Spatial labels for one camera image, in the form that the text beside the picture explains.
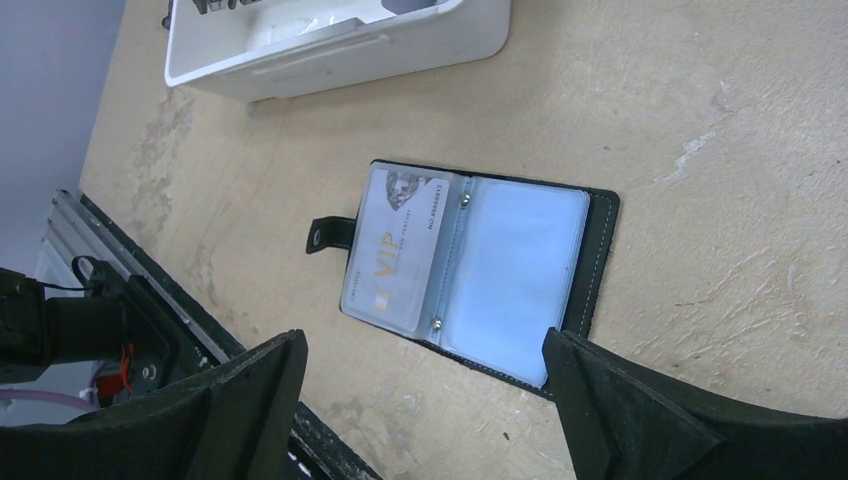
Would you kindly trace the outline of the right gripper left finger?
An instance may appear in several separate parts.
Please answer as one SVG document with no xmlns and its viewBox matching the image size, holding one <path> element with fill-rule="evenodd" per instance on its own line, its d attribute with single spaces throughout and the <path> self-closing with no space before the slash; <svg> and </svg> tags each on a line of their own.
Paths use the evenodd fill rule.
<svg viewBox="0 0 848 480">
<path fill-rule="evenodd" d="M 4 479 L 281 479 L 308 356 L 301 330 L 66 424 L 1 430 Z"/>
</svg>

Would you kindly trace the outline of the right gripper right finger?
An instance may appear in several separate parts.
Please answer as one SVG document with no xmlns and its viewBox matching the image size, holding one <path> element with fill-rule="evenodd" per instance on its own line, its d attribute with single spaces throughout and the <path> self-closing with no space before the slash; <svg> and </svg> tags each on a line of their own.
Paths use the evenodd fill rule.
<svg viewBox="0 0 848 480">
<path fill-rule="evenodd" d="M 543 344 L 579 479 L 844 479 L 847 421 L 737 401 L 569 331 Z"/>
</svg>

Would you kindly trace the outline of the black leather card holder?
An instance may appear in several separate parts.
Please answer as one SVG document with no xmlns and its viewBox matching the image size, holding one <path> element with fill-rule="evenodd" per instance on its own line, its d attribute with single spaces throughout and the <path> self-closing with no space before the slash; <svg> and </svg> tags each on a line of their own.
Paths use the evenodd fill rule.
<svg viewBox="0 0 848 480">
<path fill-rule="evenodd" d="M 417 334 L 404 336 L 348 316 L 551 398 L 544 339 L 551 329 L 588 336 L 619 196 L 434 165 L 384 159 L 370 165 L 376 161 L 450 173 L 459 190 L 444 217 Z M 315 219 L 307 236 L 309 254 L 346 252 L 342 290 L 359 206 L 353 218 Z"/>
</svg>

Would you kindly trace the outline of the white VIP credit card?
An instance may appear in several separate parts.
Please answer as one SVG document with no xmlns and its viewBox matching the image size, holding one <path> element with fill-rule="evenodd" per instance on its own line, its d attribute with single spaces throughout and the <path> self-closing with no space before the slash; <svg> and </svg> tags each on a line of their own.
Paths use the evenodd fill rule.
<svg viewBox="0 0 848 480">
<path fill-rule="evenodd" d="M 417 334 L 444 217 L 458 190 L 450 173 L 370 165 L 343 284 L 343 313 L 404 336 Z"/>
</svg>

